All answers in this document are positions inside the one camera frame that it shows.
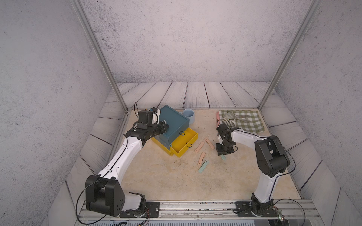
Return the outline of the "yellow drawer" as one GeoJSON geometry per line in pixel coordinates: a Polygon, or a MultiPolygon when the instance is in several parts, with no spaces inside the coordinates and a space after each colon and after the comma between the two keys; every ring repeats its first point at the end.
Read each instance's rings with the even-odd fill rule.
{"type": "Polygon", "coordinates": [[[178,138],[171,144],[170,151],[177,157],[181,157],[192,148],[193,144],[197,141],[199,134],[187,128],[184,132],[180,132],[178,138]]]}

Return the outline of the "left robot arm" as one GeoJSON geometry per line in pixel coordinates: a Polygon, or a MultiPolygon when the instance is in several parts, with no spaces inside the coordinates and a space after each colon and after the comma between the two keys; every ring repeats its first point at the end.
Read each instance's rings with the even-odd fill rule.
{"type": "Polygon", "coordinates": [[[169,125],[163,120],[151,125],[134,124],[125,134],[119,151],[97,176],[90,175],[85,182],[86,209],[112,217],[122,212],[141,216],[146,211],[146,199],[142,194],[125,194],[121,182],[137,153],[152,137],[167,132],[169,125]]]}

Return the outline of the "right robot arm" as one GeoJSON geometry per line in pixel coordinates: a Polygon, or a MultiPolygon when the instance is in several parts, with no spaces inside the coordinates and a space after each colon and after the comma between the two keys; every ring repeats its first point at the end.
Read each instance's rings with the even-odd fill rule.
{"type": "Polygon", "coordinates": [[[217,154],[229,155],[237,151],[236,145],[242,144],[255,151],[260,178],[257,188],[251,196],[249,207],[236,209],[238,215],[249,211],[256,217],[265,215],[273,208],[273,192],[281,176],[285,174],[290,160],[277,136],[259,136],[241,128],[229,128],[225,124],[217,127],[219,142],[217,154]]]}

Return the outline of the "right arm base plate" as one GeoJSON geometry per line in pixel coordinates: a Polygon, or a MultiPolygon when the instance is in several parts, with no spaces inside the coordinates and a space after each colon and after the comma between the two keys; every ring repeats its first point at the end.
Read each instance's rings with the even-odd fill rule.
{"type": "Polygon", "coordinates": [[[259,203],[258,201],[235,202],[233,212],[238,217],[277,217],[278,213],[272,202],[259,203]]]}

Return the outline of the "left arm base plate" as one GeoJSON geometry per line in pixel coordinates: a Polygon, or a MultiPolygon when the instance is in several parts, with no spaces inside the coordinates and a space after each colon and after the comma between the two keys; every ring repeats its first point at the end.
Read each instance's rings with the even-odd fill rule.
{"type": "Polygon", "coordinates": [[[127,210],[120,213],[120,218],[158,218],[160,202],[142,202],[136,210],[127,210]]]}

